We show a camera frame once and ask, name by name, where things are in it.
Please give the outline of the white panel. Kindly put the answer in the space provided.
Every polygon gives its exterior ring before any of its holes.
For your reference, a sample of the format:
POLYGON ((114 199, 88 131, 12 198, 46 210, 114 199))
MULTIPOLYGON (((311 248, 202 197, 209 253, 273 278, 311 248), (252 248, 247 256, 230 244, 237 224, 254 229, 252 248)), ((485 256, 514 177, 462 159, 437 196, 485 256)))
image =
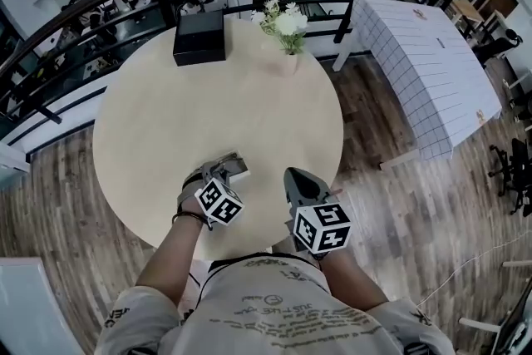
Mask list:
POLYGON ((84 355, 38 257, 0 257, 0 343, 11 355, 84 355))

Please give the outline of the dark wrist band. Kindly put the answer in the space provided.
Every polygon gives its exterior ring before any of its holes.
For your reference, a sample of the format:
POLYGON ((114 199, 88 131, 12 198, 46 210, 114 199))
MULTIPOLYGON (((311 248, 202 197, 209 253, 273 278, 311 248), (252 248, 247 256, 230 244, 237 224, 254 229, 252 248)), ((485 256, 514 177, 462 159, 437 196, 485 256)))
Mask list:
POLYGON ((194 212, 189 212, 189 211, 178 211, 171 219, 172 223, 174 223, 178 218, 181 218, 181 217, 191 217, 191 218, 194 218, 196 220, 198 220, 199 222, 203 223, 203 224, 208 224, 208 220, 201 214, 197 214, 197 213, 194 213, 194 212))

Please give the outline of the black box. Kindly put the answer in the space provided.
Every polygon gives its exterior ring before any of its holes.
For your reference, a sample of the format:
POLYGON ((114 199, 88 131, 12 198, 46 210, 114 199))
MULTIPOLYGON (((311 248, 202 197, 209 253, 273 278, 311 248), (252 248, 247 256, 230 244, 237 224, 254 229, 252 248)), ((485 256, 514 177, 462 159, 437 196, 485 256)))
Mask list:
POLYGON ((180 16, 173 57, 178 67, 226 60, 221 10, 180 16))

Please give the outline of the person's left forearm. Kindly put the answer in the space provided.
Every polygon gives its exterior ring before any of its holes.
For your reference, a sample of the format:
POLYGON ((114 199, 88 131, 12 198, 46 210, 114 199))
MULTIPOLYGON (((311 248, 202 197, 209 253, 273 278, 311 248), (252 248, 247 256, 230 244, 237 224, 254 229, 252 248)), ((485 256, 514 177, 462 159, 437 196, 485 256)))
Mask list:
POLYGON ((181 217, 172 223, 170 231, 148 260, 135 285, 154 288, 178 306, 203 227, 203 223, 191 217, 181 217))

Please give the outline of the white table frame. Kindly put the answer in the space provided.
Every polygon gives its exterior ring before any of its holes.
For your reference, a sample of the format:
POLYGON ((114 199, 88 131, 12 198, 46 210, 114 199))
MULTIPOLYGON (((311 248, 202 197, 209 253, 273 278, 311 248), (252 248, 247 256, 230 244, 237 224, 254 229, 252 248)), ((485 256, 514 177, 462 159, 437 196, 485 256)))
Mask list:
POLYGON ((503 321, 500 324, 492 323, 483 323, 475 321, 469 318, 460 318, 459 324, 475 328, 480 331, 485 331, 488 333, 495 334, 495 342, 491 348, 490 355, 496 355, 499 349, 502 349, 505 345, 506 340, 509 338, 509 335, 517 327, 517 323, 522 319, 523 313, 525 311, 525 305, 532 294, 532 276, 527 280, 527 285, 523 290, 518 303, 505 315, 503 321))

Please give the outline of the white flower bouquet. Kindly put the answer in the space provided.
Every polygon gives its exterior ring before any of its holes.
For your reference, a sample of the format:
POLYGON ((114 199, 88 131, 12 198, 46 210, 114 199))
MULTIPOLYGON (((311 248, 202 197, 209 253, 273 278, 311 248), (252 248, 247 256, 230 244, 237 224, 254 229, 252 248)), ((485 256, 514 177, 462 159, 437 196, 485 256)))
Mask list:
POLYGON ((295 2, 284 6, 279 0, 268 0, 262 10, 251 12, 251 22, 257 24, 268 36, 274 37, 287 55, 303 52, 308 16, 295 2))

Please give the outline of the wooden desk with white legs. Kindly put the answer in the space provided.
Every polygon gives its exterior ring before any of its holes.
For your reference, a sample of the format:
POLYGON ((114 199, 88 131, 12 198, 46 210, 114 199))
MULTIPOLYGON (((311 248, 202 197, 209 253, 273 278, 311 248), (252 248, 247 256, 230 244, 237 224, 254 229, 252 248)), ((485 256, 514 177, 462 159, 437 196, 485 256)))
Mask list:
POLYGON ((450 5, 451 21, 457 24, 460 20, 469 22, 477 28, 483 21, 483 17, 468 0, 452 0, 450 5))

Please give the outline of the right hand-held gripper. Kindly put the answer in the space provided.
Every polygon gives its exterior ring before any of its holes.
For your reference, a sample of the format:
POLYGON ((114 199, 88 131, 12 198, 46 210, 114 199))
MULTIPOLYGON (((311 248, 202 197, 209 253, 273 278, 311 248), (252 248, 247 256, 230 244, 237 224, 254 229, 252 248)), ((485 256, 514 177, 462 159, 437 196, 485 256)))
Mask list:
POLYGON ((295 167, 284 171, 283 185, 291 214, 286 225, 298 250, 328 254, 345 248, 352 221, 337 197, 329 197, 328 185, 316 175, 295 167))

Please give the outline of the person's white printed shirt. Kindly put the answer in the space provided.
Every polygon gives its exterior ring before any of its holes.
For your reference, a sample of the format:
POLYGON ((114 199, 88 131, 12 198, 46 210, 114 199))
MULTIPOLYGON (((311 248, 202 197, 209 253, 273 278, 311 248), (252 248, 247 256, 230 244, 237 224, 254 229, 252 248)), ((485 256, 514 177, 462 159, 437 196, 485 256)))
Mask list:
POLYGON ((136 286, 116 301, 95 355, 455 355, 408 299, 368 312, 334 298, 321 271, 258 256, 214 270, 182 318, 161 292, 136 286))

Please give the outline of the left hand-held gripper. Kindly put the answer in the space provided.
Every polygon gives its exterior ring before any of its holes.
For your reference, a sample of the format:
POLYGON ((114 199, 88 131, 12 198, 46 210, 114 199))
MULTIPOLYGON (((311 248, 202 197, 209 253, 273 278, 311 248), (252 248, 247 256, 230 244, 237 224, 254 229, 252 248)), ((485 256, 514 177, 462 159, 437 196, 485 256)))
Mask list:
POLYGON ((231 189, 234 163, 207 161, 196 168, 184 181, 177 199, 177 212, 189 211, 203 215, 208 229, 214 224, 228 226, 244 210, 244 202, 231 189), (219 179, 212 177, 219 169, 219 179))

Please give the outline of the table with white grid cloth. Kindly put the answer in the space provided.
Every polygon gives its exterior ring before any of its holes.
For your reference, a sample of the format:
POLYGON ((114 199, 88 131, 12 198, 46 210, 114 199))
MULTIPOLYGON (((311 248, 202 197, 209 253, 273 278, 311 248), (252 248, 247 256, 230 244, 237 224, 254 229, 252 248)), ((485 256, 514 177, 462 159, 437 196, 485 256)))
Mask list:
POLYGON ((485 69, 440 8, 354 0, 350 23, 352 31, 343 38, 332 69, 340 71, 357 46, 369 51, 416 137, 414 149, 382 162, 381 170, 410 160, 450 159, 461 142, 500 117, 502 105, 485 69), (426 20, 414 9, 422 11, 426 20), (478 122, 478 110, 484 113, 484 124, 478 122))

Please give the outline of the beige vase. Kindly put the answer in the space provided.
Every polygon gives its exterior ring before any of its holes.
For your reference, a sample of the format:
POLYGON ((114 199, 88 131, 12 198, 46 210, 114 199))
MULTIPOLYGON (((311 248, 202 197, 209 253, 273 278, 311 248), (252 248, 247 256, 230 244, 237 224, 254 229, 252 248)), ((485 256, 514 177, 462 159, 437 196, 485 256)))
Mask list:
POLYGON ((272 57, 265 67, 273 76, 290 77, 297 72, 300 59, 300 54, 282 53, 280 56, 272 57))

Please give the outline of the person's right forearm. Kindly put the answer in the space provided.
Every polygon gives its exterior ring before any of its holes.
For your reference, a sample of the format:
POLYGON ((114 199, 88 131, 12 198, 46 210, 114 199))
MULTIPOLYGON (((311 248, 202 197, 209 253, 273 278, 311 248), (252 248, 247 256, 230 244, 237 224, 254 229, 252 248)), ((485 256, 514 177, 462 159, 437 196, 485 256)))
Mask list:
POLYGON ((366 312, 389 301, 348 249, 330 252, 319 265, 332 296, 351 308, 366 312))

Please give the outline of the small white case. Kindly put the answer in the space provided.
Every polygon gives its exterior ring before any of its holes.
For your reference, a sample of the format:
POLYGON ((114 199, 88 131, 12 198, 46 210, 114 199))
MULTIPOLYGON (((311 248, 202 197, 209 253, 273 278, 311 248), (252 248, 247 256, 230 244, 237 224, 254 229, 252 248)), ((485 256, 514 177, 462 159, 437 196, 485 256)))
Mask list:
MULTIPOLYGON (((249 168, 246 165, 246 163, 244 161, 244 158, 240 155, 240 153, 238 153, 238 154, 240 156, 240 160, 239 160, 238 163, 234 163, 234 175, 230 178, 229 184, 225 184, 227 186, 231 186, 234 182, 236 182, 238 180, 241 180, 241 179, 243 179, 243 178, 245 178, 245 177, 250 175, 249 168)), ((212 177, 220 180, 219 179, 219 169, 217 170, 216 174, 212 175, 212 177)))

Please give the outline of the round beige table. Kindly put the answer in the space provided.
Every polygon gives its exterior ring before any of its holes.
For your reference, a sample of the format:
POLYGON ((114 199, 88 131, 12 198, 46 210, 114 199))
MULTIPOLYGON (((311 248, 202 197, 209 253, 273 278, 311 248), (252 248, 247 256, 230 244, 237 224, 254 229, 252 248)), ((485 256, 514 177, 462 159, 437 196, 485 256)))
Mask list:
POLYGON ((309 52, 297 72, 266 70, 283 52, 258 25, 224 24, 226 60, 178 67, 175 31, 137 49, 103 96, 93 132, 96 175, 117 217, 158 246, 171 226, 185 179, 206 161, 238 151, 250 175, 233 188, 244 211, 204 229, 202 260, 266 249, 288 236, 283 186, 288 167, 332 183, 343 145, 342 113, 328 74, 309 52))

